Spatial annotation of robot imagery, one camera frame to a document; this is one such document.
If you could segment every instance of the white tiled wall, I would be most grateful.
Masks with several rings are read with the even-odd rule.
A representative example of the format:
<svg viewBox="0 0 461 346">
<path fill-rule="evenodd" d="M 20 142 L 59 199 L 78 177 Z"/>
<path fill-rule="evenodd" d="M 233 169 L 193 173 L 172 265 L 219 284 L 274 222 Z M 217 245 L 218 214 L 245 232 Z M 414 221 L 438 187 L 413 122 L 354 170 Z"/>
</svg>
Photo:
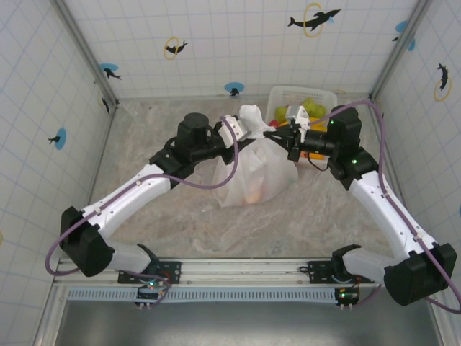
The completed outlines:
<svg viewBox="0 0 461 346">
<path fill-rule="evenodd" d="M 436 0 L 380 98 L 387 140 L 416 220 L 461 256 L 461 1 Z M 443 92 L 442 64 L 448 69 Z M 461 260 L 454 273 L 461 288 Z"/>
<path fill-rule="evenodd" d="M 82 207 L 109 115 L 48 0 L 0 3 L 0 344 L 30 345 L 61 213 Z M 62 150 L 48 143 L 67 130 Z"/>
<path fill-rule="evenodd" d="M 341 11 L 309 38 L 287 26 L 308 0 L 67 0 L 98 61 L 119 66 L 122 81 L 109 79 L 118 97 L 228 94 L 231 81 L 246 94 L 277 84 L 370 92 L 416 2 L 317 1 Z M 172 36 L 188 45 L 166 60 Z"/>
</svg>

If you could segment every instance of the white basket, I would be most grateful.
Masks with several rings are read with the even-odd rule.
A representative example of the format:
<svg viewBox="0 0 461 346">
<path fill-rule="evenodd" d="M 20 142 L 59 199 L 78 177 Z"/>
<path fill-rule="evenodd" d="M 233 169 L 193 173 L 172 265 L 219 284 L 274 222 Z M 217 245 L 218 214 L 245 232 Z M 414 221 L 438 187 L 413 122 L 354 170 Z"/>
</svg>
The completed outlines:
<svg viewBox="0 0 461 346">
<path fill-rule="evenodd" d="M 267 111 L 264 122 L 269 124 L 275 118 L 275 109 L 289 105 L 299 105 L 308 97 L 312 97 L 315 103 L 325 106 L 326 114 L 338 105 L 338 98 L 333 92 L 320 89 L 303 88 L 301 86 L 274 86 L 267 102 Z M 320 168 L 326 167 L 326 160 L 312 160 Z M 308 162 L 307 159 L 300 158 L 300 162 Z"/>
</svg>

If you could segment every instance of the marble floor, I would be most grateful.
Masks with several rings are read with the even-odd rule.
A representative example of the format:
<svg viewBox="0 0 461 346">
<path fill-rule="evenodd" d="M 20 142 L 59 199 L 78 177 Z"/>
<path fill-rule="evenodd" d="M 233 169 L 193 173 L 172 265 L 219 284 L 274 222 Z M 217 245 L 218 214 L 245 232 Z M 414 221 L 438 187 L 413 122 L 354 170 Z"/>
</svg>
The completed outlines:
<svg viewBox="0 0 461 346">
<path fill-rule="evenodd" d="M 356 100 L 339 97 L 339 104 Z M 267 98 L 125 99 L 115 115 L 92 200 L 104 197 L 136 174 L 189 112 L 201 112 L 214 124 L 220 115 L 238 114 L 241 105 Z M 378 142 L 370 113 L 357 108 L 362 146 L 376 159 Z M 216 160 L 201 163 L 190 181 L 210 184 Z M 349 244 L 390 254 L 367 211 L 329 172 L 297 166 L 299 179 L 259 205 L 220 208 L 212 192 L 179 185 L 148 203 L 124 222 L 114 240 L 143 243 L 166 257 L 325 257 Z"/>
</svg>

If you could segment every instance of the yellow ring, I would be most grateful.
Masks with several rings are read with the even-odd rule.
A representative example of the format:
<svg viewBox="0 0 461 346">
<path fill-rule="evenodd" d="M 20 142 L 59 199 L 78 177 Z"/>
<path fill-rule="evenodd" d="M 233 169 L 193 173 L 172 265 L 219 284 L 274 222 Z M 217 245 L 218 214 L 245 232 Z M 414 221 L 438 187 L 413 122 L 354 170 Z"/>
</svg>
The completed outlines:
<svg viewBox="0 0 461 346">
<path fill-rule="evenodd" d="M 172 41 L 172 40 L 176 40 L 176 50 L 174 51 L 174 55 L 172 57 L 168 57 L 166 55 L 166 46 Z M 176 56 L 178 55 L 178 49 L 179 49 L 179 39 L 176 37 L 176 36 L 172 36 L 168 39 L 168 41 L 166 41 L 165 43 L 165 47 L 164 47 L 164 57 L 165 59 L 167 60 L 173 60 L 174 58 L 176 58 Z"/>
<path fill-rule="evenodd" d="M 98 105 L 100 107 L 104 106 L 104 103 L 102 103 L 102 93 L 101 93 L 101 89 L 98 91 L 98 95 L 96 96 L 96 100 L 98 101 Z"/>
<path fill-rule="evenodd" d="M 445 96 L 443 96 L 441 99 L 437 99 L 437 90 L 440 86 L 440 84 L 442 84 L 442 81 L 438 81 L 437 84 L 435 85 L 435 89 L 434 89 L 434 99 L 437 101 L 437 102 L 442 102 L 442 101 L 445 101 L 445 99 L 448 97 L 449 93 L 452 92 L 452 79 L 448 77 L 448 81 L 449 81 L 449 88 L 448 88 L 448 92 Z"/>
<path fill-rule="evenodd" d="M 308 14 L 308 11 L 309 11 L 309 8 L 311 8 L 312 6 L 317 6 L 319 9 L 322 9 L 322 6 L 320 6 L 319 4 L 317 4 L 316 2 L 313 2 L 312 4 L 309 4 L 306 8 L 305 8 L 305 11 L 304 11 L 304 17 L 303 17 L 303 28 L 304 28 L 304 35 L 306 37 L 309 37 L 309 38 L 313 38 L 313 37 L 317 37 L 319 36 L 321 33 L 322 33 L 322 29 L 323 29 L 323 24 L 320 26 L 320 30 L 315 34 L 315 35 L 309 35 L 308 31 L 305 29 L 305 16 Z"/>
</svg>

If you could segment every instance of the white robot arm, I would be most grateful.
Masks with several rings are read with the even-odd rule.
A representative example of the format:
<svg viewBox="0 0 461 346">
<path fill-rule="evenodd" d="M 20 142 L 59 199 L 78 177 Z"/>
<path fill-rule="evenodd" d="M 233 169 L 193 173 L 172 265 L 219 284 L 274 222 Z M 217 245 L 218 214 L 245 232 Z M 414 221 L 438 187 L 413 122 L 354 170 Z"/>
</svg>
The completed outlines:
<svg viewBox="0 0 461 346">
<path fill-rule="evenodd" d="M 61 233 L 83 218 L 88 218 L 75 232 L 61 242 L 61 248 L 86 276 L 106 268 L 144 274 L 156 274 L 158 260 L 142 245 L 128 246 L 111 241 L 117 227 L 150 200 L 168 192 L 206 159 L 221 156 L 232 164 L 238 151 L 249 145 L 245 130 L 236 117 L 226 116 L 225 127 L 214 128 L 201 114 L 188 114 L 179 124 L 177 137 L 153 156 L 132 179 L 93 205 L 80 212 L 70 207 L 63 213 Z M 332 175 L 369 211 L 385 233 L 393 257 L 368 252 L 356 245 L 334 253 L 332 265 L 338 274 L 361 275 L 385 284 L 391 296 L 406 305 L 447 287 L 446 282 L 426 258 L 421 245 L 385 198 L 378 179 L 376 161 L 359 147 L 361 123 L 354 108 L 343 111 L 328 124 L 326 133 L 310 130 L 295 120 L 264 135 L 288 151 L 288 159 L 297 161 L 301 151 L 330 156 Z M 231 139 L 237 140 L 235 151 Z M 386 186 L 386 194 L 392 193 Z M 418 237 L 451 276 L 456 253 L 449 244 L 439 246 L 411 217 L 395 198 L 398 207 L 418 230 Z"/>
</svg>

